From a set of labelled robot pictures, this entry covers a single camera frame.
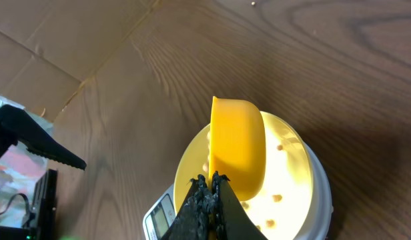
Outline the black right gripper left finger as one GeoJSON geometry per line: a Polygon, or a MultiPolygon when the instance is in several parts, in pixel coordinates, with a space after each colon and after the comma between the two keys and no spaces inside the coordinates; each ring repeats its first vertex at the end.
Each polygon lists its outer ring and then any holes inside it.
{"type": "Polygon", "coordinates": [[[203,175],[199,174],[197,179],[190,179],[189,182],[191,187],[175,220],[163,235],[163,240],[208,239],[214,196],[203,175]]]}

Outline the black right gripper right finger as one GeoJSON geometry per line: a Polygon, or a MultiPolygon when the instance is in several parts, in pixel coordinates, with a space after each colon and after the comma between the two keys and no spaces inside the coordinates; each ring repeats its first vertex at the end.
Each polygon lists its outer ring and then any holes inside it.
{"type": "Polygon", "coordinates": [[[216,200],[216,237],[224,240],[266,240],[252,223],[230,186],[230,180],[217,171],[212,177],[216,200]]]}

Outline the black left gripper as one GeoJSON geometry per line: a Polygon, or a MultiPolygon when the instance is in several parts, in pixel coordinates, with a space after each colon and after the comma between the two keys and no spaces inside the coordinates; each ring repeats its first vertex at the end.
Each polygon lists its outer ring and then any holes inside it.
{"type": "MultiPolygon", "coordinates": [[[[0,107],[0,158],[11,145],[22,142],[28,152],[77,169],[84,170],[86,162],[56,142],[28,113],[12,105],[0,107]]],[[[53,236],[56,211],[57,171],[47,172],[36,182],[32,200],[26,194],[11,196],[0,219],[7,214],[12,202],[22,198],[23,216],[18,227],[0,226],[0,240],[50,240],[53,236]]]]}

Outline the pale yellow bowl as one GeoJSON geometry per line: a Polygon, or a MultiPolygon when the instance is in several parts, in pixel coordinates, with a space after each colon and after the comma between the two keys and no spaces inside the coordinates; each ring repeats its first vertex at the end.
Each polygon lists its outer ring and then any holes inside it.
{"type": "MultiPolygon", "coordinates": [[[[262,113],[266,133],[266,174],[260,192],[244,209],[267,239],[294,239],[306,220],[314,190],[314,173],[306,145],[285,121],[262,113]],[[266,193],[281,194],[280,203],[272,203],[266,193]],[[266,227],[266,219],[275,226],[266,227]]],[[[204,174],[202,168],[208,156],[205,126],[190,142],[179,162],[173,184],[174,209],[179,211],[190,188],[189,180],[204,174]]]]}

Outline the yellow measuring scoop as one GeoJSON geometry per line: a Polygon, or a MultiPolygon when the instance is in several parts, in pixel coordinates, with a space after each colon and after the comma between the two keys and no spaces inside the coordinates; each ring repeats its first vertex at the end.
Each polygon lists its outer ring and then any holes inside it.
{"type": "Polygon", "coordinates": [[[266,172],[264,121],[258,108],[245,100],[212,100],[209,177],[217,171],[230,180],[241,202],[261,190],[266,172]]]}

